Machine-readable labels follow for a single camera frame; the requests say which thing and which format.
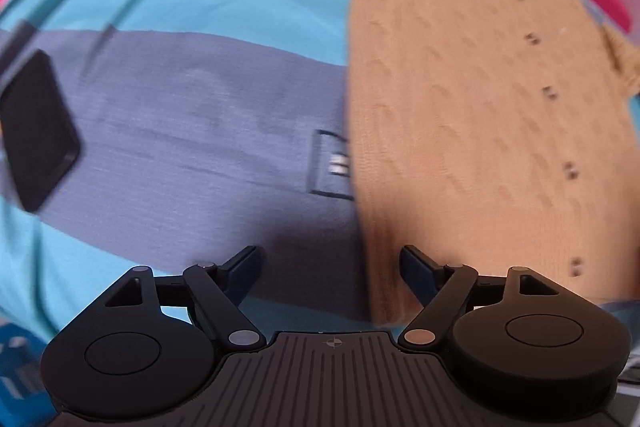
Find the tan cable knit cardigan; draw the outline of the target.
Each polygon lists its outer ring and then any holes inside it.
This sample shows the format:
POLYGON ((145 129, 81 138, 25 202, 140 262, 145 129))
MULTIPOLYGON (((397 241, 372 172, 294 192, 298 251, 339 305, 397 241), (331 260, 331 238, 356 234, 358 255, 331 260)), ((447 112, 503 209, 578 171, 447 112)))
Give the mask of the tan cable knit cardigan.
POLYGON ((525 265, 602 305, 639 295, 639 51, 580 0, 352 0, 350 177, 373 321, 416 304, 413 245, 525 265))

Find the blue grey patterned bed sheet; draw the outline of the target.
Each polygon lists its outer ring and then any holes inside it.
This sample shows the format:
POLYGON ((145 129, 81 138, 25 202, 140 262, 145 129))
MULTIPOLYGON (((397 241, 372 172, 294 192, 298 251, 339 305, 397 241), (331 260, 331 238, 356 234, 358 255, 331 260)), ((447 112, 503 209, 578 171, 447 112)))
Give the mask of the blue grey patterned bed sheet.
POLYGON ((50 339, 134 265, 178 274, 258 245, 247 306, 265 329, 407 323, 371 313, 351 1, 11 0, 1 77, 47 53, 82 150, 36 212, 1 170, 2 315, 50 339))

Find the black smartphone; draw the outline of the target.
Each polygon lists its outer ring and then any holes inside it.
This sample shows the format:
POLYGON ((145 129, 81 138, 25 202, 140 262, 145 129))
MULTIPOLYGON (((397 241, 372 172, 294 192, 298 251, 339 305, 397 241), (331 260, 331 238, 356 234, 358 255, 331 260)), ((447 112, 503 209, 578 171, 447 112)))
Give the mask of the black smartphone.
POLYGON ((1 129, 15 193, 38 211, 81 155, 81 139, 50 56, 36 51, 1 95, 1 129))

